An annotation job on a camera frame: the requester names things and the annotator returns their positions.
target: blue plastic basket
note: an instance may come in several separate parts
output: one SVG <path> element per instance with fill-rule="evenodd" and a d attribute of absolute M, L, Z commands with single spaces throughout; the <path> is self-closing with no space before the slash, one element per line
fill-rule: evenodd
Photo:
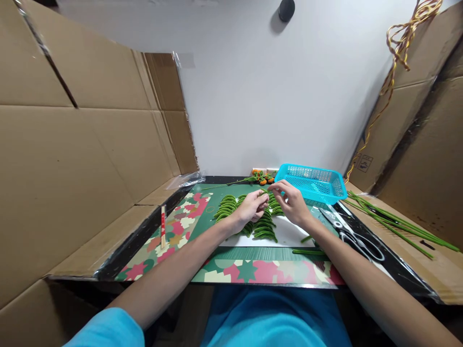
<path fill-rule="evenodd" d="M 333 205 L 347 198 L 344 181 L 337 171 L 283 164 L 276 174 L 275 182 L 282 179 L 299 189 L 305 199 Z"/>

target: white paper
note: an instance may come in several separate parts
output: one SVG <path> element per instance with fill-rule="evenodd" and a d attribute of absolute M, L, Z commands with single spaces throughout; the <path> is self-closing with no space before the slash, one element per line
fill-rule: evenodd
<path fill-rule="evenodd" d="M 245 235 L 233 235 L 220 245 L 225 247 L 315 247 L 312 240 L 301 243 L 300 241 L 308 234 L 297 225 L 292 224 L 285 216 L 272 218 L 276 227 L 273 228 L 278 243 L 268 239 L 255 239 L 253 235 L 249 238 Z"/>

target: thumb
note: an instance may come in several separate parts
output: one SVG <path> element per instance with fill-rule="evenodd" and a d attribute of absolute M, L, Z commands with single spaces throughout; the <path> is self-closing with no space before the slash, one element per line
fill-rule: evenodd
<path fill-rule="evenodd" d="M 269 200 L 269 195 L 267 193 L 265 193 L 265 194 L 262 194 L 261 196 L 259 196 L 257 199 L 255 199 L 254 203 L 257 206 L 260 206 L 263 203 L 267 202 L 268 200 Z"/>
<path fill-rule="evenodd" d="M 281 209 L 283 210 L 283 212 L 286 213 L 286 209 L 288 207 L 288 205 L 286 204 L 286 201 L 283 199 L 283 197 L 281 196 L 280 193 L 275 193 L 274 196 L 275 196 L 276 201 L 280 204 Z"/>

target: yellow rope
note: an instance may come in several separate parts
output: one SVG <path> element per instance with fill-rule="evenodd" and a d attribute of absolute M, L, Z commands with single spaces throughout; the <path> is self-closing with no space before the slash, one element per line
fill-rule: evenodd
<path fill-rule="evenodd" d="M 429 19 L 434 18 L 437 12 L 439 11 L 441 5 L 442 0 L 425 0 L 421 3 L 420 0 L 417 0 L 415 9 L 413 11 L 413 16 L 411 17 L 410 21 L 405 24 L 394 25 L 387 30 L 386 43 L 389 47 L 389 51 L 391 51 L 394 58 L 391 69 L 389 70 L 389 73 L 387 74 L 386 79 L 384 80 L 384 83 L 381 87 L 380 95 L 382 96 L 389 93 L 389 97 L 387 98 L 386 105 L 384 105 L 381 111 L 378 112 L 376 117 L 368 126 L 365 144 L 357 151 L 354 158 L 352 159 L 351 168 L 346 174 L 345 183 L 349 182 L 352 170 L 354 169 L 355 160 L 360 157 L 362 151 L 367 147 L 368 141 L 370 140 L 371 128 L 381 117 L 384 110 L 387 109 L 391 102 L 392 94 L 394 92 L 394 77 L 395 69 L 397 68 L 397 63 L 403 65 L 406 71 L 410 71 L 410 67 L 407 64 L 408 50 L 413 39 L 415 38 L 415 30 L 420 24 L 424 23 Z M 403 32 L 401 39 L 395 40 L 395 36 L 401 32 Z"/>

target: blue shirt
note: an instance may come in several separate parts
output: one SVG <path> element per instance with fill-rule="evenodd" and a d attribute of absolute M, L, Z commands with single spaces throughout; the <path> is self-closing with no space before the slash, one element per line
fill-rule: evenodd
<path fill-rule="evenodd" d="M 350 346 L 329 291 L 217 286 L 202 347 Z M 95 317 L 66 347 L 144 346 L 143 331 L 121 308 Z"/>

